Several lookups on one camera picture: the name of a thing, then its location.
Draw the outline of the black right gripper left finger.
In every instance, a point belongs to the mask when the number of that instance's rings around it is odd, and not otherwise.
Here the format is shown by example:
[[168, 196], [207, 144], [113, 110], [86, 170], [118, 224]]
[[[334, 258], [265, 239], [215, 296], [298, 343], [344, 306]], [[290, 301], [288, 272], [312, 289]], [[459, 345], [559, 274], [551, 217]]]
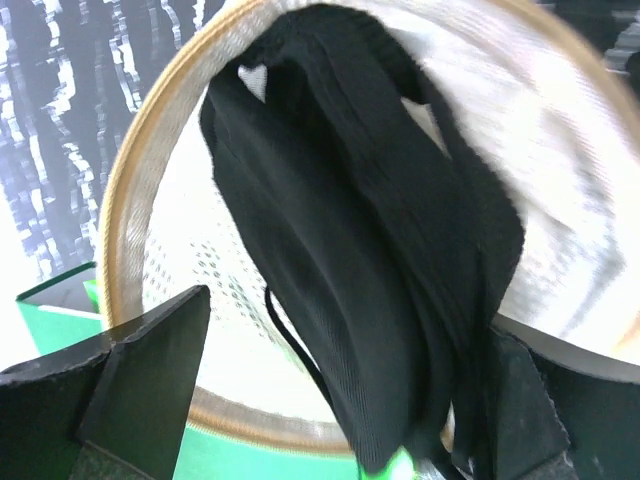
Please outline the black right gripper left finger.
[[2, 371], [2, 478], [172, 478], [209, 316], [195, 286]]

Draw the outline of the black bra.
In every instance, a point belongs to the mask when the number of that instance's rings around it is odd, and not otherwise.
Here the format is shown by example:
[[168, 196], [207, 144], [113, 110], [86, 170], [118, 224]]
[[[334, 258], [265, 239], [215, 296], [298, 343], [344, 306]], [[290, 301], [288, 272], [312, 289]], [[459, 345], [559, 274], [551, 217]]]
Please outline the black bra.
[[265, 301], [364, 470], [405, 448], [493, 478], [487, 334], [524, 231], [414, 59], [365, 12], [292, 11], [210, 81], [200, 127]]

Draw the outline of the white mesh laundry bag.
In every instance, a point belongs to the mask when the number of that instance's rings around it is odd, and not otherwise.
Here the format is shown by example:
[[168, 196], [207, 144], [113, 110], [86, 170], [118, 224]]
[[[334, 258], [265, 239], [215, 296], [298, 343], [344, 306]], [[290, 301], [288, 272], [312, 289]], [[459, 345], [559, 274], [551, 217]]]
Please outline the white mesh laundry bag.
[[[296, 1], [228, 1], [166, 67], [120, 148], [101, 212], [100, 308], [113, 328], [195, 284], [211, 320], [190, 423], [262, 447], [346, 455], [329, 407], [271, 324], [264, 282], [197, 132], [210, 78]], [[630, 26], [598, 55], [529, 1], [359, 1], [431, 76], [509, 185], [527, 230], [498, 322], [557, 362], [639, 365], [639, 106]]]

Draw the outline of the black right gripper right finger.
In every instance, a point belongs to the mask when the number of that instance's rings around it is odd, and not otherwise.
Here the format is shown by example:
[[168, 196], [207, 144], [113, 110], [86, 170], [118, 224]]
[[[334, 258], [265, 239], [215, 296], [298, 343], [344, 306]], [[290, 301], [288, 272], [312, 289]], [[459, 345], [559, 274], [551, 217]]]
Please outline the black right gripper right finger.
[[485, 355], [476, 458], [462, 424], [453, 459], [475, 479], [636, 479], [639, 368], [511, 319]]

